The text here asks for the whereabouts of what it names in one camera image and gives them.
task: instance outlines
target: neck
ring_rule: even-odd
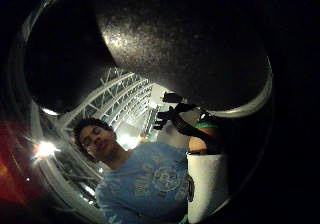
[[[114,151],[114,153],[107,159],[103,160],[103,162],[111,170],[117,170],[129,159],[131,154],[131,151],[126,151],[120,145],[118,145],[118,148]]]

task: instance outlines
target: bright light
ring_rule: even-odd
[[[150,101],[149,102],[149,106],[151,107],[151,108],[153,108],[153,109],[156,109],[157,108],[157,103],[155,103],[155,102],[153,102],[153,101]]]
[[[51,116],[57,116],[57,115],[59,115],[58,113],[56,113],[56,112],[54,112],[54,111],[51,111],[51,110],[49,110],[49,109],[47,109],[47,108],[42,108],[42,111],[44,111],[45,113],[47,113],[47,114],[49,114],[49,115],[51,115]]]
[[[87,192],[89,192],[92,196],[94,196],[94,190],[88,186],[85,186],[84,189],[86,189]]]
[[[44,158],[54,155],[55,151],[60,151],[54,146],[52,142],[40,141],[38,145],[35,145],[35,157]]]
[[[126,145],[130,149],[133,149],[139,144],[140,137],[132,137],[129,135],[122,135],[118,138],[118,142],[121,145]]]

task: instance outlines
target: fisheye lens view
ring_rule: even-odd
[[[4,3],[0,223],[306,218],[312,0]]]

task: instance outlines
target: graphic print on shirt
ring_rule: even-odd
[[[153,163],[142,165],[143,175],[139,175],[135,182],[135,196],[151,195],[153,186],[159,190],[159,196],[165,197],[166,193],[180,186],[181,180],[175,166],[164,165],[166,159],[161,156],[152,156]]]

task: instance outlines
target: dark curved surface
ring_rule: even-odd
[[[268,64],[259,36],[230,0],[56,0],[30,34],[25,63],[32,96],[56,112],[80,104],[105,65],[208,110],[229,110],[262,91]]]
[[[0,1],[5,10],[12,10],[1,12],[1,62],[4,63],[18,25],[39,0]],[[318,0],[233,2],[249,16],[268,51],[275,74],[275,123],[270,144],[253,178],[229,206],[203,223],[317,220],[318,205],[313,196],[319,193]],[[2,109],[3,103],[9,101],[3,99],[7,92],[4,82],[1,88],[1,119],[14,119],[14,110]],[[32,209],[50,206],[48,201],[16,205],[1,199],[0,203],[4,210],[1,223],[20,223],[22,219],[26,223],[53,223],[57,218]]]

